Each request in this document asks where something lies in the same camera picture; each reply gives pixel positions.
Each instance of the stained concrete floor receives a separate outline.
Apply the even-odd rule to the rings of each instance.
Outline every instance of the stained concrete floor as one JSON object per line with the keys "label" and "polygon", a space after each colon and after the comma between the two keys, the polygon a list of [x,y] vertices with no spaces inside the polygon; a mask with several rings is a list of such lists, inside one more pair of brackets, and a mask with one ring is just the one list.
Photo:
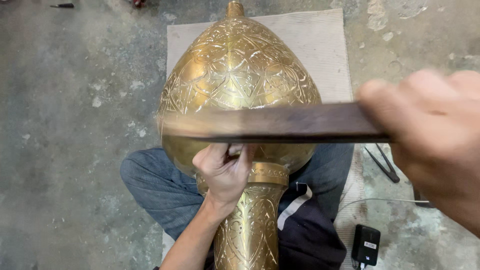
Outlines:
{"label": "stained concrete floor", "polygon": [[[73,2],[0,3],[0,269],[150,269],[162,229],[124,187],[120,162],[159,144],[167,25],[218,20],[227,1]],[[353,88],[424,67],[480,71],[477,0],[242,3],[247,16],[343,8]],[[404,177],[390,184],[363,154],[367,197],[412,198]],[[375,269],[479,268],[479,240],[436,210],[368,208],[383,234]]]}

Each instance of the ribbed white cloth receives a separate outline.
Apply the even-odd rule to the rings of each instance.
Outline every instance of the ribbed white cloth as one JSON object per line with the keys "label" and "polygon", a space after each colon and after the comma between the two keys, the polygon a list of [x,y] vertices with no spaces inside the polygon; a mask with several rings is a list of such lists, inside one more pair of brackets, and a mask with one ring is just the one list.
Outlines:
{"label": "ribbed white cloth", "polygon": [[[270,28],[297,55],[317,85],[324,104],[353,100],[342,9],[294,12],[252,19]],[[167,27],[167,76],[188,46],[213,23]],[[364,197],[360,148],[356,146],[340,208]],[[349,253],[355,225],[365,223],[366,215],[366,204],[361,202],[344,209],[335,221],[338,235],[348,249],[344,264],[346,266],[350,264]],[[173,239],[166,234],[163,235],[163,239],[165,243],[163,253],[166,254]]]}

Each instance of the white cable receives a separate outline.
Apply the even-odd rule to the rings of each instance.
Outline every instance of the white cable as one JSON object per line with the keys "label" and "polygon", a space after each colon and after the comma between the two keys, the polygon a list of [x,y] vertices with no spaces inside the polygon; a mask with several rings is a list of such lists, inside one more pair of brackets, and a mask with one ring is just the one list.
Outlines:
{"label": "white cable", "polygon": [[368,201],[368,200],[380,200],[380,201],[400,201],[400,202],[417,202],[417,203],[429,203],[429,201],[413,201],[413,200],[402,200],[402,199],[382,199],[382,198],[368,198],[368,199],[361,199],[361,200],[358,200],[358,201],[353,201],[351,203],[347,203],[344,207],[342,207],[338,213],[340,213],[340,211],[342,211],[345,207],[351,205],[352,203],[356,203],[356,202],[361,202],[361,201]]}

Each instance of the black power bank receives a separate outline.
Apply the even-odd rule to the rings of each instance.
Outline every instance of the black power bank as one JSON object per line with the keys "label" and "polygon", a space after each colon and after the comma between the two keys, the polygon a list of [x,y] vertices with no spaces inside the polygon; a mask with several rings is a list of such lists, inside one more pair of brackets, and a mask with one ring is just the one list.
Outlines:
{"label": "black power bank", "polygon": [[352,259],[365,265],[377,265],[380,231],[361,224],[355,227]]}

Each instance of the wooden burnishing tool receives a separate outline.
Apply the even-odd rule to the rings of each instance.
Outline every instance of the wooden burnishing tool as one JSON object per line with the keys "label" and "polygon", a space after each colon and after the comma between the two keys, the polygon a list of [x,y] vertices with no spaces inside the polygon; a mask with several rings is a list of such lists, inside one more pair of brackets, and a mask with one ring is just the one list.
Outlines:
{"label": "wooden burnishing tool", "polygon": [[167,113],[163,135],[228,143],[389,142],[357,103],[253,110],[202,110],[193,115]]}

